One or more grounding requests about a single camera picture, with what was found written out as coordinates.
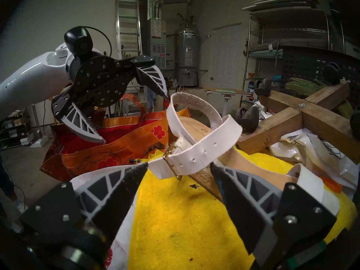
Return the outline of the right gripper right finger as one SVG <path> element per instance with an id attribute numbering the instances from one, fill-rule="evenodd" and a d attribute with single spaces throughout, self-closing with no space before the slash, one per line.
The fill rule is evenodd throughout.
<path id="1" fill-rule="evenodd" d="M 337 220 L 337 197 L 301 165 L 283 189 L 264 178 L 210 164 L 228 215 L 253 265 L 303 265 L 326 249 Z"/>

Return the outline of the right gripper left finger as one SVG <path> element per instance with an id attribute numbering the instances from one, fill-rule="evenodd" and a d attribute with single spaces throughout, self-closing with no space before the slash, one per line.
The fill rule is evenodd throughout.
<path id="1" fill-rule="evenodd" d="M 78 188 L 59 183 L 21 215 L 26 232 L 65 238 L 83 226 L 93 226 L 111 243 L 118 233 L 148 170 L 148 163 L 91 172 Z"/>

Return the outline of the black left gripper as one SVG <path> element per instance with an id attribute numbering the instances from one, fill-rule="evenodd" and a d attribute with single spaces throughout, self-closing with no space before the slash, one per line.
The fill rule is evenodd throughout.
<path id="1" fill-rule="evenodd" d="M 95 107 L 104 108 L 119 101 L 133 78 L 156 95 L 169 98 L 163 74 L 154 58 L 147 55 L 123 60 L 100 53 L 75 56 L 69 76 L 72 85 L 52 100 L 52 112 L 74 134 L 91 143 L 105 144 L 105 139 L 85 115 L 92 115 Z"/>

